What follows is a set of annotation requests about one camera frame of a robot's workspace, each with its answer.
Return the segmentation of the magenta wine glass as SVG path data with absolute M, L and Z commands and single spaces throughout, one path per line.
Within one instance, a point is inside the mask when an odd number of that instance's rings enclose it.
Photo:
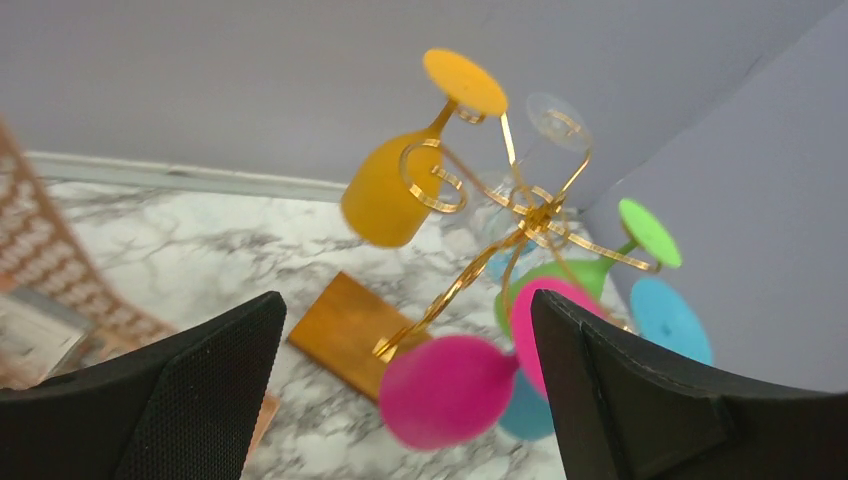
M 529 281 L 508 316 L 513 349 L 472 335 L 430 340 L 389 362 L 378 388 L 384 425 L 405 446 L 423 451 L 457 446 L 506 418 L 514 432 L 546 436 L 551 411 L 531 315 L 539 291 L 550 291 L 597 316 L 583 289 L 555 277 Z

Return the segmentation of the blue wine glass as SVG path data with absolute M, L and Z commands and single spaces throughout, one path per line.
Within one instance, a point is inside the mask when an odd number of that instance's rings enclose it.
M 531 318 L 531 303 L 538 290 L 557 293 L 591 313 L 602 312 L 583 290 L 552 276 L 533 279 L 519 288 L 507 323 L 519 371 L 510 403 L 498 425 L 511 436 L 528 441 L 554 432 Z M 661 280 L 643 279 L 634 285 L 631 299 L 635 302 L 635 322 L 644 339 L 702 364 L 714 364 L 699 318 L 676 290 Z

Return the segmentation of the green wine glass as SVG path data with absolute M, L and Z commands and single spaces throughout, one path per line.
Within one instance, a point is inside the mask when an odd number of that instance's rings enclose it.
M 640 270 L 644 271 L 656 272 L 663 267 L 676 269 L 682 265 L 682 254 L 676 241 L 665 225 L 647 207 L 631 198 L 624 198 L 619 202 L 618 209 L 622 225 L 630 240 L 616 250 L 617 254 L 627 256 L 634 249 L 641 248 L 658 262 L 655 267 L 651 265 L 644 269 L 640 267 Z M 567 259 L 565 263 L 578 283 L 596 302 L 599 302 L 610 269 L 615 263 L 624 263 L 624 260 L 599 255 L 594 260 Z M 569 280 L 566 271 L 554 260 L 529 269 L 517 267 L 516 270 L 519 276 L 517 278 L 511 276 L 507 291 L 507 304 L 510 307 L 514 305 L 520 289 L 531 280 L 538 277 L 554 277 L 565 282 Z

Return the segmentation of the yellow wine glass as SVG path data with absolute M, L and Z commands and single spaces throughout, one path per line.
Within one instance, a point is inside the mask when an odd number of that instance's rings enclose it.
M 497 80 L 469 58 L 444 48 L 422 57 L 445 105 L 426 127 L 396 136 L 364 160 L 342 195 L 348 226 L 381 248 L 408 244 L 432 212 L 455 214 L 468 193 L 462 181 L 444 169 L 442 133 L 457 115 L 470 124 L 504 114 L 508 98 Z

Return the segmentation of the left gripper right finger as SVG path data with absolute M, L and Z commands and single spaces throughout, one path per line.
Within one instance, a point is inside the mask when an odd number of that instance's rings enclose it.
M 843 479 L 847 397 L 720 370 L 552 291 L 531 302 L 570 479 Z

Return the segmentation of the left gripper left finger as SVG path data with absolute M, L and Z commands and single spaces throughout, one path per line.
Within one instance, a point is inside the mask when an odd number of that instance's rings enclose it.
M 1 393 L 5 479 L 237 479 L 287 307 L 269 291 L 114 359 Z

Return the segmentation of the clear wine glass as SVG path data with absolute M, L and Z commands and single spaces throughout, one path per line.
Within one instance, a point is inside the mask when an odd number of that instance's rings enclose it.
M 552 163 L 554 160 L 554 146 L 563 151 L 573 152 L 575 155 L 583 154 L 592 146 L 591 133 L 579 112 L 568 102 L 561 100 L 549 93 L 535 92 L 528 96 L 526 101 L 527 115 L 536 130 L 536 135 L 527 151 L 520 155 L 517 160 L 519 168 L 528 164 L 531 166 L 542 163 Z M 574 130 L 568 122 L 560 119 L 553 113 L 559 112 L 571 119 L 577 130 Z M 484 175 L 484 180 L 494 181 L 494 191 L 504 196 L 509 196 L 515 189 L 515 181 L 511 173 L 491 173 Z M 510 231 L 514 230 L 516 223 L 511 213 L 497 207 L 491 200 L 481 200 L 482 203 L 477 213 L 470 220 L 471 231 L 476 243 L 485 247 L 496 240 L 502 239 Z M 537 258 L 544 258 L 548 254 L 534 254 L 540 249 L 533 240 L 528 240 L 521 250 L 511 272 L 511 279 L 524 275 L 537 262 Z M 514 253 L 515 247 L 495 253 L 487 263 L 484 273 L 493 282 L 501 282 L 506 267 Z

